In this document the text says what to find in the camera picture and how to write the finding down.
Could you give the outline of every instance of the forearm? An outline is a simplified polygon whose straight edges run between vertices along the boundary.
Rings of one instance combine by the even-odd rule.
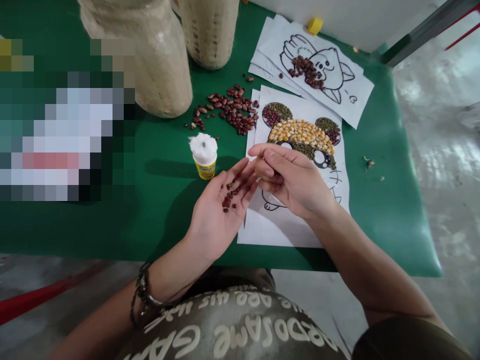
[[[334,211],[332,220],[316,220],[310,226],[345,284],[363,305],[369,324],[394,315],[436,317],[429,300],[407,273],[365,235],[341,206]]]
[[[151,295],[168,303],[179,299],[211,265],[184,238],[149,269]],[[52,359],[111,359],[134,330],[130,308],[135,281],[116,293],[84,320],[54,351]],[[135,319],[140,319],[141,301],[135,302]]]

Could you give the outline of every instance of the yellow bottle cap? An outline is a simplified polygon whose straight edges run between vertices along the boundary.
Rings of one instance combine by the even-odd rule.
[[[324,21],[322,19],[319,19],[318,17],[314,17],[313,19],[310,20],[307,31],[312,35],[317,35],[322,29],[323,24],[324,24]]]

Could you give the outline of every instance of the bracelet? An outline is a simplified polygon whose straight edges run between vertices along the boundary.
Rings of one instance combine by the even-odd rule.
[[[133,299],[131,300],[131,307],[130,307],[130,321],[135,327],[135,329],[138,330],[138,324],[137,321],[135,320],[135,314],[134,314],[134,309],[135,309],[135,301],[137,297],[140,299],[142,302],[142,308],[140,312],[140,316],[142,317],[148,309],[150,308],[159,308],[160,309],[160,316],[163,315],[165,310],[167,308],[172,307],[175,305],[174,303],[163,303],[161,301],[158,301],[155,299],[149,291],[149,268],[150,265],[152,265],[151,262],[146,262],[144,263],[141,268],[140,272],[138,274],[138,278],[136,279],[136,285],[135,285],[135,293],[133,294]]]

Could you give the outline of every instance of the green table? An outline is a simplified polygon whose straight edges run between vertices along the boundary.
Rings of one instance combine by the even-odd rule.
[[[133,199],[68,202],[1,202],[0,252],[32,255],[144,261],[170,249],[185,234],[192,208],[206,183],[192,162],[185,128],[192,110],[206,96],[224,92],[235,83],[247,94],[267,81],[256,77],[246,83],[262,26],[275,14],[254,4],[240,5],[233,53],[221,70],[208,72],[191,64],[193,103],[185,115],[159,119],[139,110],[136,115],[133,154]],[[89,38],[83,30],[76,1],[4,0],[0,5],[0,34],[7,39],[33,39],[38,47],[48,38],[78,44],[85,49]],[[440,264],[422,205],[407,136],[402,125],[389,67],[365,53],[332,40],[343,53],[364,68],[374,84],[359,127],[343,123],[345,157],[350,181],[350,211],[367,235],[410,275],[441,275]],[[58,55],[43,51],[44,62]],[[69,67],[68,71],[78,70]],[[220,136],[218,161],[227,169],[245,155],[246,137],[218,116],[208,120],[207,132]],[[177,152],[164,151],[176,148]],[[375,167],[365,171],[363,156]],[[256,246],[236,240],[218,265],[335,271],[323,249]]]

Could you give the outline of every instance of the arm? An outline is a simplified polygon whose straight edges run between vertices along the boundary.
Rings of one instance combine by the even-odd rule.
[[[448,328],[407,273],[373,243],[340,206],[330,220],[307,223],[321,240],[343,281],[360,301],[370,326],[398,315]]]
[[[255,171],[271,192],[303,218],[360,301],[370,326],[397,315],[421,318],[449,331],[415,282],[337,203],[313,163],[298,151],[260,144]]]
[[[150,266],[148,283],[153,298],[163,303],[180,299],[225,252],[237,234],[257,189],[254,171],[255,163],[249,164],[248,158],[244,158],[208,183],[195,204],[186,236]],[[232,199],[236,207],[224,212],[222,202],[228,192],[226,185],[234,178],[238,179],[236,184],[242,184],[242,187]],[[136,331],[130,321],[135,285],[135,281],[130,282],[92,313],[68,335],[50,358],[114,358]],[[141,306],[137,298],[134,314],[139,324]]]
[[[155,261],[149,270],[151,294],[162,302],[180,298],[212,264],[193,251],[192,239],[185,237]],[[116,293],[84,320],[53,352],[52,359],[112,359],[135,331],[130,307],[135,281]],[[135,319],[140,318],[141,301],[135,302]]]

